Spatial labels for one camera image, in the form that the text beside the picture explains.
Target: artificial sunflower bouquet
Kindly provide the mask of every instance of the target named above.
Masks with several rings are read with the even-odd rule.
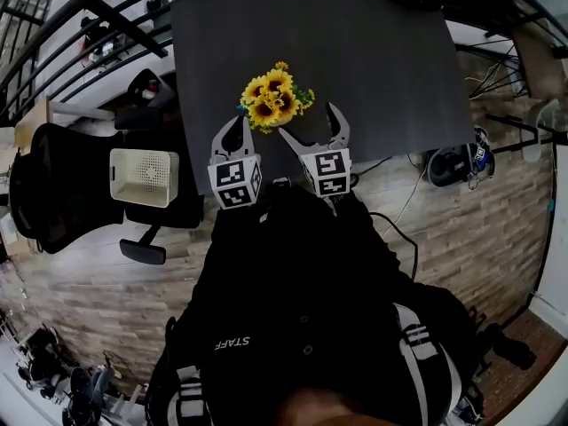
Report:
[[[304,115],[313,104],[313,90],[300,90],[287,70],[288,64],[279,61],[274,69],[248,83],[238,108],[248,112],[251,129],[272,132],[271,128],[288,123],[294,115]]]

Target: black office chair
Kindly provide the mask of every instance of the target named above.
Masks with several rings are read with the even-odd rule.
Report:
[[[178,153],[178,195],[166,209],[112,199],[109,158],[117,147]],[[10,205],[20,233],[49,254],[94,229],[121,224],[126,212],[128,219],[152,227],[140,242],[122,240],[122,253],[142,263],[163,264],[166,251],[151,245],[154,236],[161,225],[197,227],[203,197],[195,188],[183,130],[140,130],[126,137],[119,132],[103,138],[46,123],[35,132],[30,153],[12,166]]]

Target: white plastic basket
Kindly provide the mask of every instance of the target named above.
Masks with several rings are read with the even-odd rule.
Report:
[[[114,148],[110,195],[117,201],[165,209],[178,197],[178,172],[177,153]]]

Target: sunflower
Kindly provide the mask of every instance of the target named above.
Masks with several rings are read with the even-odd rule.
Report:
[[[286,90],[281,93],[280,99],[283,104],[280,107],[280,116],[278,120],[284,124],[292,120],[292,117],[297,114],[302,103],[299,99],[296,99],[296,95],[290,90]]]
[[[286,63],[285,61],[279,61],[274,66],[278,69],[288,69],[288,63]]]
[[[280,118],[280,110],[276,106],[269,106],[264,96],[258,97],[248,108],[251,120],[257,125],[268,126]]]
[[[282,89],[289,89],[292,86],[292,76],[281,69],[272,69],[265,77],[270,91],[282,91]]]
[[[249,105],[254,102],[263,91],[268,87],[268,80],[266,76],[255,77],[250,83],[248,83],[247,88],[242,93],[241,104]]]

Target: chair backrest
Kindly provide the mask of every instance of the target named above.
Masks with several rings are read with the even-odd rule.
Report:
[[[20,233],[54,254],[82,235],[121,224],[123,205],[110,196],[109,156],[122,133],[88,136],[46,123],[29,154],[12,166],[10,203]]]

